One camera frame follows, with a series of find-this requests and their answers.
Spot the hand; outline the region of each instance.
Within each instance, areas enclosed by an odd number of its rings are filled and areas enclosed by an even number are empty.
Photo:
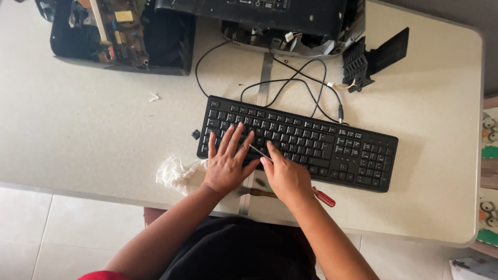
[[[251,131],[237,151],[237,144],[243,129],[244,125],[242,123],[239,123],[237,129],[230,126],[223,136],[217,152],[214,133],[211,132],[209,137],[208,170],[206,171],[204,184],[224,196],[236,189],[249,177],[260,162],[259,159],[255,159],[242,168],[242,162],[249,151],[249,144],[254,138],[254,131]]]
[[[273,163],[262,157],[264,172],[271,188],[287,208],[295,211],[310,203],[318,203],[311,189],[311,177],[308,171],[302,165],[282,156],[270,141],[266,146]]]

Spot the paper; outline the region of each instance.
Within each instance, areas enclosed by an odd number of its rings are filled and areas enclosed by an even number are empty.
[[[156,173],[156,183],[164,184],[165,187],[174,189],[184,196],[189,195],[193,190],[187,184],[187,180],[196,171],[206,172],[208,169],[207,159],[196,159],[184,166],[180,156],[172,155],[168,157]]]

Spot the person's right hand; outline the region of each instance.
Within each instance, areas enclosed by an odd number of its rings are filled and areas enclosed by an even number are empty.
[[[295,211],[310,203],[318,203],[311,189],[308,171],[302,165],[284,157],[270,141],[266,146],[273,163],[262,157],[264,172],[271,188],[287,208]]]

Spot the red sleeve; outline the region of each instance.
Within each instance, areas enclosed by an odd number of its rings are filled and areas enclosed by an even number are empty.
[[[119,272],[96,271],[81,276],[78,280],[129,280]]]

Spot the tile floor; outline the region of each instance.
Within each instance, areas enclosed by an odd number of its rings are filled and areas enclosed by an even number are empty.
[[[137,206],[0,187],[0,280],[71,280],[99,270],[144,228],[142,214]],[[452,280],[448,260],[480,255],[349,237],[382,280]]]

